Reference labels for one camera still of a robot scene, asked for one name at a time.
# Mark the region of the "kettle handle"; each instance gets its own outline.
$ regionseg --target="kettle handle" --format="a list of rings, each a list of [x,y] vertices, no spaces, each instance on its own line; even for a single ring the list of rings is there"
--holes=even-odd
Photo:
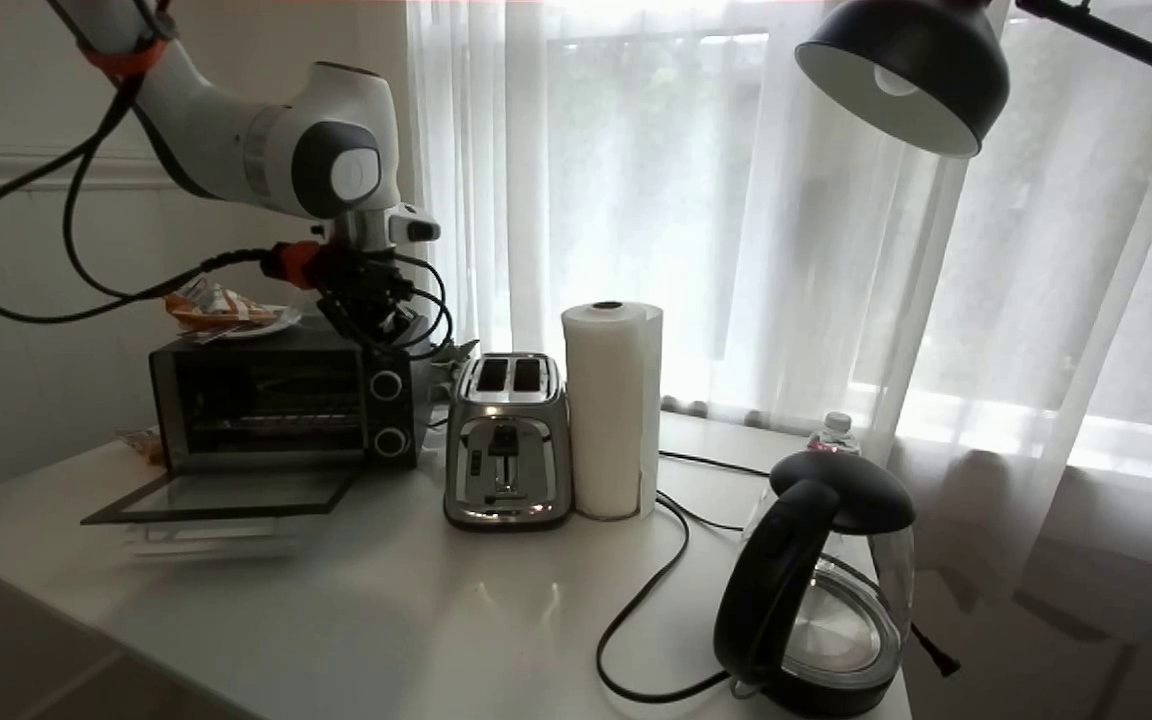
[[[794,621],[836,512],[836,490],[800,482],[748,538],[711,634],[711,648],[736,679],[765,685],[781,672]]]

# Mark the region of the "toaster oven knob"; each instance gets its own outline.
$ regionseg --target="toaster oven knob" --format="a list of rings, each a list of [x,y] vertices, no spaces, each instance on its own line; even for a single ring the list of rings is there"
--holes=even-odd
[[[380,404],[399,400],[404,389],[410,389],[410,386],[404,386],[399,371],[374,371],[374,376],[369,376],[369,391],[374,391],[374,400],[380,400]]]
[[[396,461],[410,454],[410,432],[399,427],[384,427],[374,438],[375,457]]]

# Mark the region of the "desk lamp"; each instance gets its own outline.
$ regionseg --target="desk lamp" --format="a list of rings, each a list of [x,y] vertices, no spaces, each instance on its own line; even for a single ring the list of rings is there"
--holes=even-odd
[[[1008,61],[988,0],[856,0],[796,50],[800,67],[836,103],[941,157],[975,157],[1008,103]],[[1152,46],[1091,15],[1090,0],[1018,0],[1140,65]]]

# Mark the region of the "white table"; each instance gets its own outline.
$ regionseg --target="white table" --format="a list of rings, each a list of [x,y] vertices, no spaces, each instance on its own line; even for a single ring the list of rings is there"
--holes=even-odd
[[[772,467],[800,438],[665,421],[665,450]],[[164,562],[123,529],[80,519],[147,485],[133,450],[106,446],[0,485],[0,582],[117,638],[256,715],[785,715],[711,689],[644,708],[602,689],[593,651],[619,606],[673,555],[682,529],[653,512],[552,534],[459,534],[442,512],[442,438],[419,472],[361,482],[340,507],[273,562]],[[662,490],[702,515],[744,526],[765,482],[662,465]],[[691,534],[677,575],[624,624],[607,667],[631,689],[683,689],[707,672],[711,621],[736,541]],[[831,552],[868,567],[868,543]],[[904,679],[872,711],[907,720]]]

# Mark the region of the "paper towel roll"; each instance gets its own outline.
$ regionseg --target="paper towel roll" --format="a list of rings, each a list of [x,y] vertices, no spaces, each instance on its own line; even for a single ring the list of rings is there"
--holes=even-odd
[[[662,340],[653,306],[563,312],[577,512],[616,519],[657,506]]]

